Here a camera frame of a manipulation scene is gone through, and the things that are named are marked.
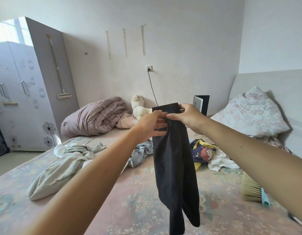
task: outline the human arm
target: human arm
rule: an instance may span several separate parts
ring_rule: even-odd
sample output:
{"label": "human arm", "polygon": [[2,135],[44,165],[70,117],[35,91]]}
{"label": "human arm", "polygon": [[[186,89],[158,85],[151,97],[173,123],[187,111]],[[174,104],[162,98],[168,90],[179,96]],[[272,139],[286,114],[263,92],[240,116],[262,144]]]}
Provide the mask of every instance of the human arm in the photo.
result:
{"label": "human arm", "polygon": [[181,114],[168,114],[212,140],[267,193],[302,221],[302,159],[239,133],[181,104]]}
{"label": "human arm", "polygon": [[84,234],[137,144],[152,136],[166,134],[166,131],[154,130],[167,127],[162,119],[165,115],[161,110],[156,110],[139,120],[125,135],[74,176],[23,234]]}

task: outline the folded black pants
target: folded black pants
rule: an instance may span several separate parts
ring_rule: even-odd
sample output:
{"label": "folded black pants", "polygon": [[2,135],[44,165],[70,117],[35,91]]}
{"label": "folded black pants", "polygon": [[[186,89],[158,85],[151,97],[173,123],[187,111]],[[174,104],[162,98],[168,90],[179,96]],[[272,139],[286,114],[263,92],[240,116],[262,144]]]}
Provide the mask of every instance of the folded black pants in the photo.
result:
{"label": "folded black pants", "polygon": [[[180,113],[178,103],[153,107]],[[199,191],[186,126],[166,119],[167,134],[153,137],[153,158],[159,198],[169,209],[169,234],[184,234],[182,209],[191,224],[200,226]]]}

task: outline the blue denim jeans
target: blue denim jeans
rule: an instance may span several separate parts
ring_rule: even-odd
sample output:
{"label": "blue denim jeans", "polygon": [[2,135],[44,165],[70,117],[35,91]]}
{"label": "blue denim jeans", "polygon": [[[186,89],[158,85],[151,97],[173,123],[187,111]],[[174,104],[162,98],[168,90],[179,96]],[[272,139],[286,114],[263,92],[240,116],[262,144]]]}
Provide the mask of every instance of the blue denim jeans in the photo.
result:
{"label": "blue denim jeans", "polygon": [[128,166],[134,168],[138,166],[147,156],[153,154],[153,145],[152,141],[148,139],[147,141],[140,143],[133,150],[133,153],[128,160]]}

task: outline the yellow fabric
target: yellow fabric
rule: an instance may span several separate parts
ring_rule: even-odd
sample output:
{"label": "yellow fabric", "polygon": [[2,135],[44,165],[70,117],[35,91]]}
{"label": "yellow fabric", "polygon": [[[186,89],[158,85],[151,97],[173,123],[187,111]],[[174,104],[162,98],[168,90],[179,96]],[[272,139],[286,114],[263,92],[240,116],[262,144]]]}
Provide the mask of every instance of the yellow fabric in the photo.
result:
{"label": "yellow fabric", "polygon": [[[199,139],[196,144],[194,145],[193,149],[196,149],[198,147],[198,144],[200,143],[200,145],[204,146],[204,147],[211,147],[211,148],[215,148],[216,150],[218,150],[218,147],[215,145],[212,145],[208,142],[203,142],[201,139]],[[195,169],[198,170],[198,168],[201,166],[200,162],[195,162]]]}

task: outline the person's right arm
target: person's right arm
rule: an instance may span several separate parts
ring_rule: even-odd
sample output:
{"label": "person's right arm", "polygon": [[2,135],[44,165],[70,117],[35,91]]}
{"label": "person's right arm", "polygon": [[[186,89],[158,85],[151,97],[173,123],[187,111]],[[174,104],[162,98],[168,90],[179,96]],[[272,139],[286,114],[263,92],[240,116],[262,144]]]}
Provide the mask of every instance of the person's right arm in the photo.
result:
{"label": "person's right arm", "polygon": [[181,114],[168,114],[198,134],[207,136],[267,193],[302,221],[302,159],[239,133],[181,104]]}

